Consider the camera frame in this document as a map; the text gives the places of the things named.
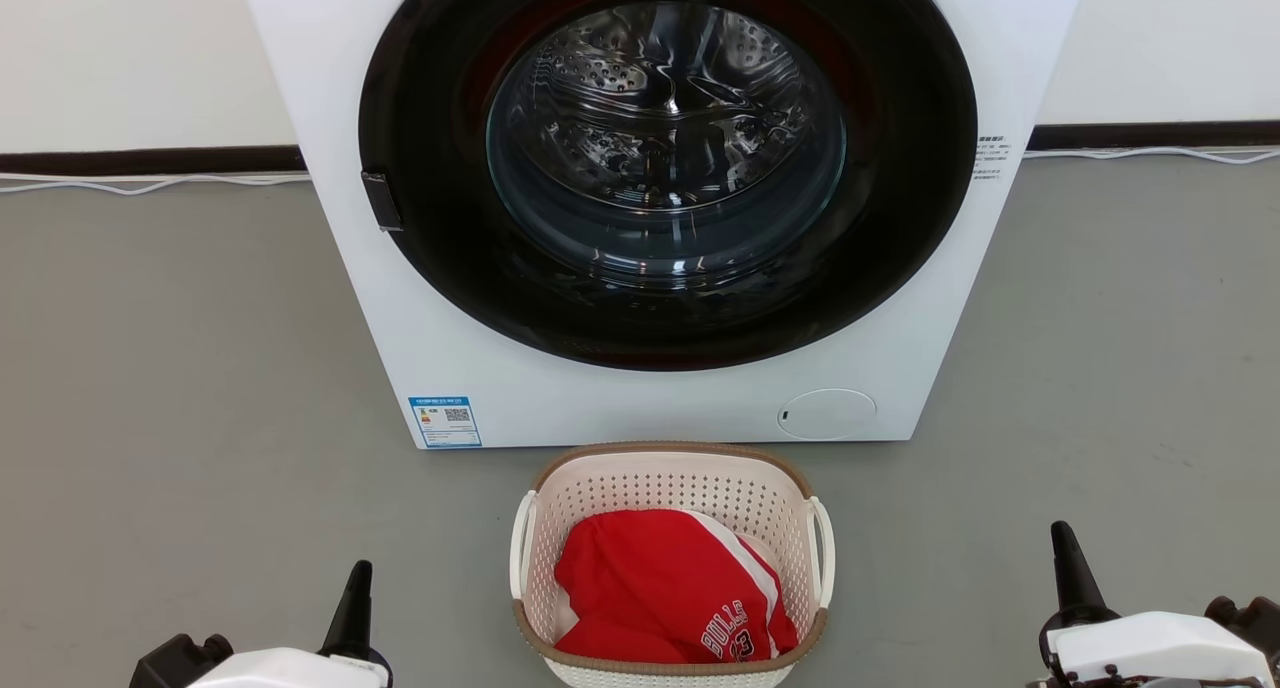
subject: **red clothing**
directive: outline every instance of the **red clothing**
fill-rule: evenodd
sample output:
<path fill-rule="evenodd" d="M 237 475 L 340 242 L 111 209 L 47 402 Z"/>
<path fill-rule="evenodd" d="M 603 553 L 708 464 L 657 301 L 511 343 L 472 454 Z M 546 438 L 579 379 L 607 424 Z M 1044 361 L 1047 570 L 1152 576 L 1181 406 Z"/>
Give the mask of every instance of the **red clothing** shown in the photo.
<path fill-rule="evenodd" d="M 799 643 L 777 574 L 698 512 L 608 512 L 576 524 L 556 565 L 579 623 L 556 647 L 595 659 L 703 664 Z"/>

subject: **white handle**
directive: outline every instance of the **white handle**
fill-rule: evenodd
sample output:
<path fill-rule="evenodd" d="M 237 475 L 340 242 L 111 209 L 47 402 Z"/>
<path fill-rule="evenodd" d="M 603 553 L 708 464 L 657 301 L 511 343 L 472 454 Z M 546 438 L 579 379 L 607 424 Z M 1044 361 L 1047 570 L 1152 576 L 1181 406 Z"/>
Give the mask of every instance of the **white handle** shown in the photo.
<path fill-rule="evenodd" d="M 827 506 L 822 505 L 818 496 L 809 497 L 809 505 L 813 506 L 813 526 L 810 529 L 817 529 L 818 536 L 822 538 L 822 568 L 818 568 L 818 582 L 822 584 L 822 593 L 818 598 L 818 605 L 822 607 L 831 607 L 831 596 L 836 591 L 836 536 L 831 529 L 831 515 L 827 515 Z M 814 543 L 813 552 L 818 552 L 818 546 Z M 818 565 L 817 555 L 814 558 L 814 565 Z"/>
<path fill-rule="evenodd" d="M 511 597 L 517 601 L 525 597 L 525 586 L 529 584 L 529 550 L 532 546 L 535 497 L 538 497 L 536 491 L 525 494 L 525 500 L 520 501 L 520 509 L 516 510 L 516 524 L 511 528 L 508 577 Z"/>

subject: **laundry basket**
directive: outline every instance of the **laundry basket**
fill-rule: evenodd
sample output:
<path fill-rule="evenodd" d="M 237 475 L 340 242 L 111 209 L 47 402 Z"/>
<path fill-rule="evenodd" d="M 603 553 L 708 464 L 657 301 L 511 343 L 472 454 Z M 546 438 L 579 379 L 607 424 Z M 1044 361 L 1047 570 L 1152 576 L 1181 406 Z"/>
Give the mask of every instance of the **laundry basket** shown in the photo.
<path fill-rule="evenodd" d="M 703 512 L 777 570 L 796 627 L 795 651 L 767 661 L 667 665 L 557 651 L 563 592 L 556 583 L 570 529 L 616 510 Z M 547 665 L 577 688 L 772 688 L 822 636 L 836 578 L 827 510 L 803 474 L 763 451 L 716 442 L 614 442 L 580 448 L 548 465 L 516 512 L 511 597 L 516 623 Z"/>

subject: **brown basket rim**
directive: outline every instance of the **brown basket rim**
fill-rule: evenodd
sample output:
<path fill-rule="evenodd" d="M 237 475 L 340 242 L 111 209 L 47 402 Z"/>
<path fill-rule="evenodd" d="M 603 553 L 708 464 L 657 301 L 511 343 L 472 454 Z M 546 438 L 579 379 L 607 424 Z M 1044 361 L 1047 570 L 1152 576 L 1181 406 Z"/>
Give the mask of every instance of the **brown basket rim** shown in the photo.
<path fill-rule="evenodd" d="M 780 457 L 768 454 L 768 451 L 758 450 L 758 448 L 735 446 L 731 445 L 731 442 L 686 441 L 599 442 L 593 446 L 573 448 L 571 451 L 564 451 L 562 457 L 553 460 L 543 471 L 543 473 L 539 474 L 538 480 L 534 482 L 534 491 L 541 491 L 547 478 L 549 478 L 554 471 L 559 469 L 563 464 L 580 459 L 580 457 L 641 454 L 641 451 L 658 451 L 659 454 L 660 451 L 672 451 L 673 454 L 745 457 L 745 459 L 763 460 L 763 463 L 776 465 L 776 468 L 786 473 L 788 478 L 794 480 L 805 500 L 813 497 L 813 491 L 809 489 L 809 482 L 805 480 L 804 474 L 801 474 L 800 471 L 796 471 L 794 465 L 788 464 L 786 460 L 780 459 Z M 817 646 L 819 638 L 822 638 L 823 629 L 827 628 L 827 609 L 819 607 L 813 616 L 813 624 L 809 627 L 809 633 L 805 634 L 804 641 L 800 641 L 800 645 L 796 646 L 795 650 L 767 661 L 737 664 L 627 662 L 575 656 L 572 653 L 559 651 L 557 647 L 539 638 L 538 633 L 534 632 L 534 627 L 529 623 L 529 616 L 525 614 L 525 601 L 518 598 L 512 601 L 512 609 L 516 614 L 516 625 L 520 627 L 520 633 L 525 637 L 525 641 L 527 641 L 530 646 L 532 646 L 532 648 L 544 659 L 571 668 L 599 670 L 605 673 L 622 673 L 627 675 L 672 675 L 698 678 L 712 675 L 749 675 L 755 673 L 772 673 L 799 662 L 800 659 L 809 653 L 809 651 L 813 651 L 813 647 Z"/>

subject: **washing machine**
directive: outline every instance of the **washing machine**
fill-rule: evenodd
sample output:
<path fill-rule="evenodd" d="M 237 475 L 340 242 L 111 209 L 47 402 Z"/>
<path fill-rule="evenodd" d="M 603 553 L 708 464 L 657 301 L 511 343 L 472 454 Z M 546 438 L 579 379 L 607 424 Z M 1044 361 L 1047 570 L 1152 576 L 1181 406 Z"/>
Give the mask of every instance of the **washing machine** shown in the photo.
<path fill-rule="evenodd" d="M 248 3 L 417 446 L 511 448 L 911 437 L 1078 0 Z"/>

